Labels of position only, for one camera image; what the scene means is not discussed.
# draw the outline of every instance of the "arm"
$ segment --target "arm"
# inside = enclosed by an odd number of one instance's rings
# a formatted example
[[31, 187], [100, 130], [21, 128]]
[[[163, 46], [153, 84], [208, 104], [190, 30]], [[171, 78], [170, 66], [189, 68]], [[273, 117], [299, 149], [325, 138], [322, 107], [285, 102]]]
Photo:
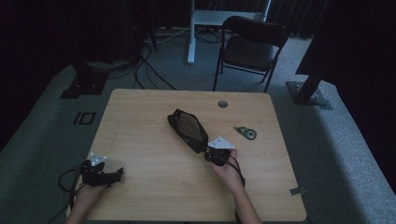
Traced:
[[106, 186], [91, 187], [86, 185], [81, 187], [76, 196], [76, 201], [72, 212], [66, 220], [66, 224], [83, 223], [85, 217], [90, 213], [91, 209], [99, 201], [102, 192]]
[[[236, 158], [236, 154], [237, 151], [233, 149], [231, 151], [231, 156]], [[231, 157], [228, 159], [228, 162], [237, 166], [236, 162]], [[245, 191], [241, 177], [235, 171], [235, 169], [228, 164], [225, 164], [224, 166], [217, 166], [211, 163], [210, 167], [219, 176], [225, 187], [233, 195], [236, 213], [238, 214], [241, 222], [243, 224], [262, 223], [259, 215], [257, 215], [257, 212], [253, 207], [253, 204], [251, 203], [251, 200], [248, 197], [248, 193]]]

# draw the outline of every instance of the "tabletop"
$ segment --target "tabletop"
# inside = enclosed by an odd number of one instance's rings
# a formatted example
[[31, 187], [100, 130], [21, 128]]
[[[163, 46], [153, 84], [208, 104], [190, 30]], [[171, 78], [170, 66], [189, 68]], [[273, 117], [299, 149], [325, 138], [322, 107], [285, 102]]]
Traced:
[[[219, 101], [227, 107], [219, 107]], [[246, 190], [260, 218], [306, 218], [270, 95], [218, 91], [114, 90], [90, 152], [106, 156], [105, 172], [124, 167], [89, 220], [234, 221], [232, 195], [175, 133], [167, 116], [179, 108], [195, 115], [209, 136], [238, 150]], [[257, 132], [247, 140], [233, 127]]]

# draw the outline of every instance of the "chair backrest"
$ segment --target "chair backrest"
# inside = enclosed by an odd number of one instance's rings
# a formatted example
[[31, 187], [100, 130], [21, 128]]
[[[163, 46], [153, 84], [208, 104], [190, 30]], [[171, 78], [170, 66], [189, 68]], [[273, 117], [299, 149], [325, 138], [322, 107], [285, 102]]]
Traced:
[[285, 27], [266, 21], [256, 21], [241, 16], [231, 16], [222, 24], [222, 31], [230, 30], [245, 39], [277, 46], [282, 49], [290, 32]]

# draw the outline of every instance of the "dark background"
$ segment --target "dark background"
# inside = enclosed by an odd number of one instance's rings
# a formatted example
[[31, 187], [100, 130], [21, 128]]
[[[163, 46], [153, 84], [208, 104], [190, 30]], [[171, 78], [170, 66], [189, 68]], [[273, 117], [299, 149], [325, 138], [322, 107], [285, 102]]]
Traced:
[[[144, 2], [2, 1], [0, 148], [18, 129], [51, 79], [76, 58], [112, 63], [120, 57], [139, 57], [142, 39], [147, 35]], [[210, 3], [196, 2], [196, 8], [206, 8]], [[314, 37], [297, 74], [319, 76], [337, 87], [395, 190], [396, 100], [392, 88], [396, 69], [396, 20], [392, 12], [395, 3], [330, 2], [279, 0], [271, 6], [268, 21], [287, 26], [294, 35]], [[152, 3], [155, 28], [190, 25], [190, 1]], [[218, 3], [218, 9], [224, 10], [260, 8], [262, 1]], [[126, 51], [120, 41], [125, 32], [130, 38]], [[64, 33], [73, 38], [65, 39]]]

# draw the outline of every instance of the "black chair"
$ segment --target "black chair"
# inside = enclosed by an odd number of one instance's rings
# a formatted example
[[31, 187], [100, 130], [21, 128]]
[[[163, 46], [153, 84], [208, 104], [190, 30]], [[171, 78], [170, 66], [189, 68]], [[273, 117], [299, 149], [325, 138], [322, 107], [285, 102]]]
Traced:
[[[232, 32], [225, 44], [225, 31]], [[216, 90], [219, 69], [229, 67], [264, 76], [261, 83], [268, 77], [264, 92], [267, 92], [274, 73], [280, 51], [288, 41], [290, 32], [285, 27], [265, 22], [255, 21], [240, 16], [231, 16], [221, 27], [221, 47], [216, 68], [213, 91]]]

